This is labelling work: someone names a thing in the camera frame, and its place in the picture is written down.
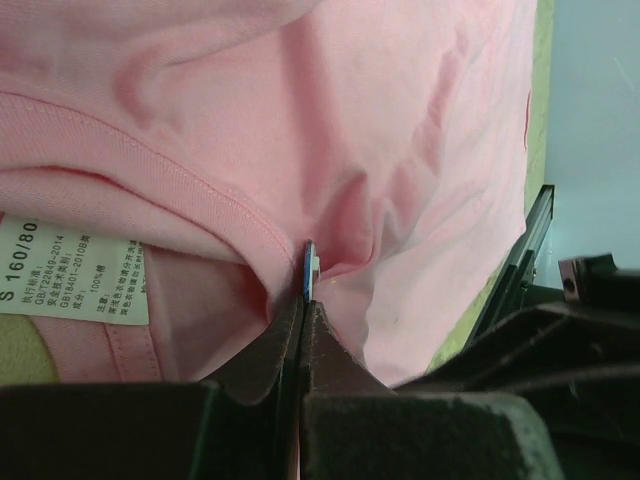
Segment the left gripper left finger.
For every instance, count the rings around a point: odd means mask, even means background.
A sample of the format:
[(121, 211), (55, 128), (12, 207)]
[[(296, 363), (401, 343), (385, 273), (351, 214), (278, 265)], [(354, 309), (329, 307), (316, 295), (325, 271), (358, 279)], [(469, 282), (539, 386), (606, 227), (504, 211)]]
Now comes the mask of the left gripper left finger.
[(296, 479), (304, 302), (188, 383), (43, 384), (1, 391), (5, 479)]

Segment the white round brooch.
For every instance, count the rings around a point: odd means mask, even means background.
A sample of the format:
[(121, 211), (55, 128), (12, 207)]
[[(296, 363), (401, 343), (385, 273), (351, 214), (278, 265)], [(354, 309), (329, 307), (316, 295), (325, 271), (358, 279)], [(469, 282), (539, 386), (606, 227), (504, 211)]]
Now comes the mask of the white round brooch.
[(309, 304), (314, 297), (313, 289), (316, 280), (320, 276), (320, 258), (316, 245), (308, 240), (305, 245), (303, 262), (302, 295), (306, 304)]

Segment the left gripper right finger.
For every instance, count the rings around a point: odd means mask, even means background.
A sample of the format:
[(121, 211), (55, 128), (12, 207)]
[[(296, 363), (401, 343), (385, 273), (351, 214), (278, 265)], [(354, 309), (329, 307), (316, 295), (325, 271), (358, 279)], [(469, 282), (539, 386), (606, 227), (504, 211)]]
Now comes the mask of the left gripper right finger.
[(396, 393), (337, 340), (324, 306), (307, 310), (303, 479), (561, 479), (547, 428), (504, 393)]

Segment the pink t-shirt garment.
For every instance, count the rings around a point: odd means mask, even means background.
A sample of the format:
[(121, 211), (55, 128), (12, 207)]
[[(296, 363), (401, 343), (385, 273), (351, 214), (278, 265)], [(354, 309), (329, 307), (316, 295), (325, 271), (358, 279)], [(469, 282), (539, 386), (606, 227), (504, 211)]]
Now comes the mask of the pink t-shirt garment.
[(3, 314), (35, 382), (193, 381), (299, 286), (422, 374), (524, 230), (533, 1), (5, 1), (1, 218), (144, 251), (149, 323)]

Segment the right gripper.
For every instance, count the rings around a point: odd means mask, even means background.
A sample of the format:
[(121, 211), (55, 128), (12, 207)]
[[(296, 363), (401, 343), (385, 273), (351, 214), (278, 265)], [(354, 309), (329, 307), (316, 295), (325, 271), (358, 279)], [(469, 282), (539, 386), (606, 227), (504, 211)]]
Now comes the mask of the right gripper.
[(504, 392), (557, 435), (639, 445), (639, 273), (560, 262), (564, 298), (523, 308), (401, 392)]

